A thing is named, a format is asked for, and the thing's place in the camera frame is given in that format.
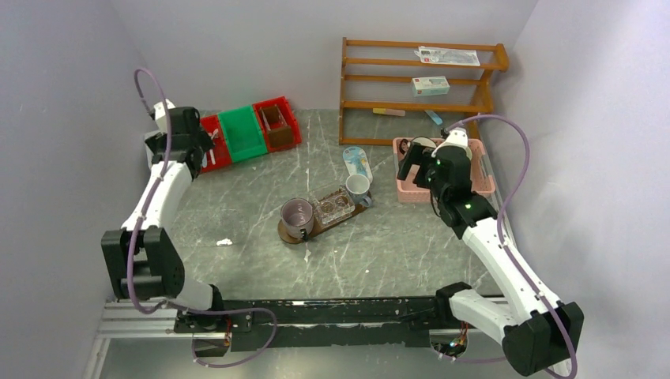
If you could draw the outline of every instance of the cup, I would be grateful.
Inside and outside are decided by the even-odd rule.
[[[367,176],[361,174],[349,175],[344,184],[349,196],[354,200],[354,204],[361,204],[363,207],[371,207],[372,199],[367,194],[370,192],[370,181]]]
[[[299,197],[287,201],[281,207],[281,222],[288,235],[306,241],[314,229],[314,209],[312,204]]]

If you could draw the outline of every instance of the blue eraser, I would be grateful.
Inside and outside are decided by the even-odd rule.
[[[424,111],[424,112],[426,112],[427,115],[431,116],[434,123],[438,125],[442,124],[442,119],[438,116],[437,113],[435,113],[434,111]]]

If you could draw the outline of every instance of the marble tabletop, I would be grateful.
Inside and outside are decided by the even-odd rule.
[[[348,176],[337,143],[337,111],[296,111],[297,148],[201,174],[184,194],[171,239],[195,279],[224,299],[356,298],[433,295],[465,281],[482,295],[499,289],[479,258],[455,238],[430,204],[397,200],[393,153],[361,146],[374,175],[373,207],[307,244],[277,235],[284,202]],[[445,123],[452,121],[447,116]],[[423,113],[403,118],[348,111],[347,135],[437,137]],[[218,246],[229,239],[231,245]]]

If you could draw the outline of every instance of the mug handle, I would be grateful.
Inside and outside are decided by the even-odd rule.
[[[372,198],[365,195],[365,197],[361,199],[360,204],[365,208],[370,208],[372,206]]]

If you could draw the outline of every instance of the plastic bin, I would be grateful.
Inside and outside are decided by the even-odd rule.
[[[253,107],[269,152],[294,148],[303,141],[298,120],[285,97],[261,101]]]
[[[396,176],[398,165],[405,157],[405,154],[398,151],[398,144],[406,139],[412,140],[412,137],[399,137],[393,139],[393,160],[395,162]],[[444,140],[441,138],[432,138],[436,144],[441,144]],[[486,155],[484,144],[480,140],[469,139],[468,146],[472,150],[472,164],[470,164],[470,180],[472,180],[472,191],[482,196],[490,196],[495,192],[495,184],[491,175],[484,176],[484,170],[481,166],[481,158]],[[406,180],[396,178],[398,201],[401,203],[428,203],[431,201],[431,192],[429,189],[419,188],[414,183],[416,172],[419,166],[413,166],[409,171]]]
[[[208,172],[231,165],[232,158],[230,157],[230,152],[228,152],[224,132],[221,131],[219,117],[216,115],[207,116],[201,118],[200,123],[214,142],[214,148],[205,153],[201,172]]]
[[[264,134],[251,105],[218,115],[233,162],[267,154]]]

